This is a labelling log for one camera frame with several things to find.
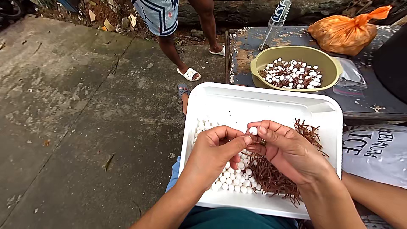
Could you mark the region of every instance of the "white styrofoam tray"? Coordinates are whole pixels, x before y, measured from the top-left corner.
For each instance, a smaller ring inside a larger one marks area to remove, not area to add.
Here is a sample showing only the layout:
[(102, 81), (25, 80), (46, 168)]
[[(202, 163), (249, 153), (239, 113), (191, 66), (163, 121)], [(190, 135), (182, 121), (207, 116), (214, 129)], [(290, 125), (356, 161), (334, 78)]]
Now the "white styrofoam tray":
[[(273, 120), (294, 128), (295, 118), (320, 126), (318, 134), (328, 161), (341, 178), (342, 110), (325, 95), (243, 87), (230, 84), (202, 83), (188, 100), (179, 174), (192, 150), (198, 116), (208, 115), (221, 125), (245, 132), (253, 121)], [(196, 204), (203, 207), (242, 207), (259, 214), (309, 219), (304, 203), (296, 208), (290, 200), (279, 196), (243, 194), (228, 190), (206, 191)]]

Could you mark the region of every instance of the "white slide sandal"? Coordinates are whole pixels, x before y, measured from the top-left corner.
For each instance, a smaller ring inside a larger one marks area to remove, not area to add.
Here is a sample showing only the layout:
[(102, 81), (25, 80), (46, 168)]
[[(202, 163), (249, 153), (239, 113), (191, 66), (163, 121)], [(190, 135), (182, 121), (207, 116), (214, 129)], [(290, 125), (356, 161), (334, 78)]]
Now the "white slide sandal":
[(222, 45), (222, 46), (223, 46), (222, 51), (220, 51), (220, 52), (218, 52), (218, 53), (214, 53), (214, 52), (212, 52), (212, 51), (209, 49), (209, 53), (210, 53), (210, 54), (214, 54), (214, 55), (225, 56), (225, 46), (224, 46), (224, 45)]
[[(188, 70), (186, 71), (186, 73), (185, 74), (183, 74), (180, 70), (179, 70), (179, 68), (177, 68), (177, 72), (179, 73), (179, 74), (181, 74), (183, 77), (185, 77), (185, 79), (187, 79), (187, 80), (189, 80), (189, 81), (197, 81), (197, 80), (199, 80), (200, 78), (201, 78), (201, 74), (199, 74), (197, 71), (195, 71), (195, 70), (193, 70), (192, 68), (188, 68)], [(192, 79), (192, 77), (195, 75), (195, 74), (199, 74), (199, 76), (196, 78), (196, 79)]]

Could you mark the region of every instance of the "stained concrete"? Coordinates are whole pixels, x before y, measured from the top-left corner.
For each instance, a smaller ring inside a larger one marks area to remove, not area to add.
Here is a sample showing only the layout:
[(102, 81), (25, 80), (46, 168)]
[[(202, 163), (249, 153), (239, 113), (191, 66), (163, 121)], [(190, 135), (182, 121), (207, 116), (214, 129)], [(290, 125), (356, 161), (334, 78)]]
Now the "stained concrete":
[(1, 229), (128, 227), (180, 155), (176, 85), (224, 82), (224, 59), (207, 46), (183, 47), (202, 74), (190, 83), (146, 40), (43, 18), (0, 39)]

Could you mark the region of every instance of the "olive green basin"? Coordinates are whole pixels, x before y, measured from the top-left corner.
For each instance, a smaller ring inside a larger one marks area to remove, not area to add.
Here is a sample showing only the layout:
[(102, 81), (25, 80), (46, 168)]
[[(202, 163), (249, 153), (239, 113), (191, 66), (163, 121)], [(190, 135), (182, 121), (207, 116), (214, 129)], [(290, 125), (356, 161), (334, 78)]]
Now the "olive green basin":
[[(273, 86), (266, 82), (259, 74), (260, 70), (264, 69), (268, 63), (273, 63), (275, 59), (281, 58), (284, 61), (292, 59), (306, 62), (307, 65), (318, 65), (318, 70), (321, 71), (321, 87), (314, 89), (286, 89)], [(250, 71), (253, 75), (254, 85), (258, 88), (272, 88), (278, 90), (288, 90), (296, 92), (314, 92), (328, 89), (336, 84), (339, 75), (343, 69), (341, 64), (331, 58), (326, 53), (311, 47), (306, 46), (280, 46), (263, 50), (250, 63)]]

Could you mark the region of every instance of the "patterned shorts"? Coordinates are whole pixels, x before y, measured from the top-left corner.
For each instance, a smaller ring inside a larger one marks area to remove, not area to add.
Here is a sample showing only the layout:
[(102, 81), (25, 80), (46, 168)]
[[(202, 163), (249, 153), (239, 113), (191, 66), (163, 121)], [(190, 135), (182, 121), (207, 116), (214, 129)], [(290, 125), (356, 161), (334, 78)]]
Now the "patterned shorts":
[(178, 26), (178, 0), (132, 0), (147, 28), (157, 36), (174, 33)]

